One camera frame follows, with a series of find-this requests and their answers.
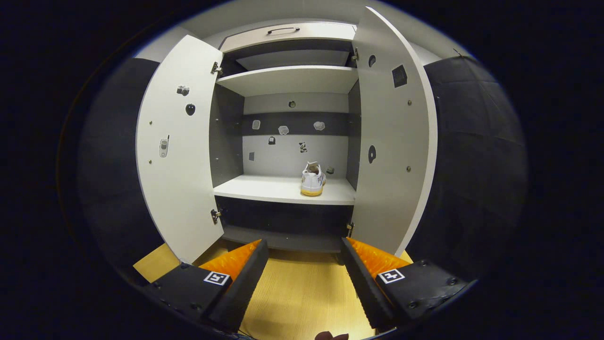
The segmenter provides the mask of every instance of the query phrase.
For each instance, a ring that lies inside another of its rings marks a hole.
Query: door hinge
[[[353,222],[346,224],[346,229],[348,229],[348,237],[352,237],[352,229],[355,227]]]
[[[212,221],[214,221],[214,224],[216,224],[216,223],[218,223],[218,218],[222,216],[222,213],[212,209],[210,211],[210,215],[212,215]]]
[[[210,71],[211,74],[214,74],[216,72],[218,72],[219,76],[222,75],[222,67],[218,67],[218,62],[214,62],[214,65],[212,66],[212,70]]]
[[[352,60],[359,60],[359,49],[355,47],[355,55],[352,56]]]

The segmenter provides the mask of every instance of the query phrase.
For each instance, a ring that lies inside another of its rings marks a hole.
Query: white shelf
[[[243,97],[275,93],[348,94],[359,79],[355,68],[342,66],[285,66],[220,78],[218,85]]]
[[[279,203],[354,205],[355,190],[344,178],[327,178],[323,193],[304,196],[300,177],[241,175],[214,188],[214,195]]]

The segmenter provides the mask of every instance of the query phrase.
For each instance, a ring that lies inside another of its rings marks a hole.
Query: cabinet back panel
[[[275,144],[269,145],[274,137]],[[306,152],[300,152],[300,144]],[[243,173],[246,175],[302,176],[306,162],[318,161],[325,172],[335,169],[328,177],[345,178],[348,154],[347,136],[272,135],[243,136]]]
[[[289,107],[294,101],[296,106]],[[275,93],[245,97],[243,114],[270,112],[348,112],[348,94],[342,93]]]
[[[283,113],[258,113],[243,117],[241,132],[244,136],[257,136],[278,134],[279,126],[287,126],[289,134],[319,135],[319,136],[347,136],[347,113],[322,113],[322,112],[283,112]],[[259,129],[252,129],[255,120],[260,121]],[[322,130],[317,130],[315,122],[323,122]]]

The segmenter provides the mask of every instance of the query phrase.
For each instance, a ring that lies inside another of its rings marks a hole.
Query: cabinet door
[[[222,53],[185,36],[159,65],[137,123],[137,167],[149,213],[172,252],[191,263],[222,234],[210,173],[210,105]],[[176,90],[188,88],[183,96]],[[194,105],[194,112],[187,112]],[[161,149],[161,141],[167,149]]]
[[[422,217],[432,185],[436,108],[413,48],[378,12],[370,7],[364,11],[352,41],[358,49],[361,87],[353,238],[400,255]]]

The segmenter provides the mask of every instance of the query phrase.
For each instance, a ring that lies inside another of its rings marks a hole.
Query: white sneaker
[[[325,185],[325,174],[321,172],[319,162],[306,162],[306,169],[302,171],[302,194],[306,196],[319,196]]]

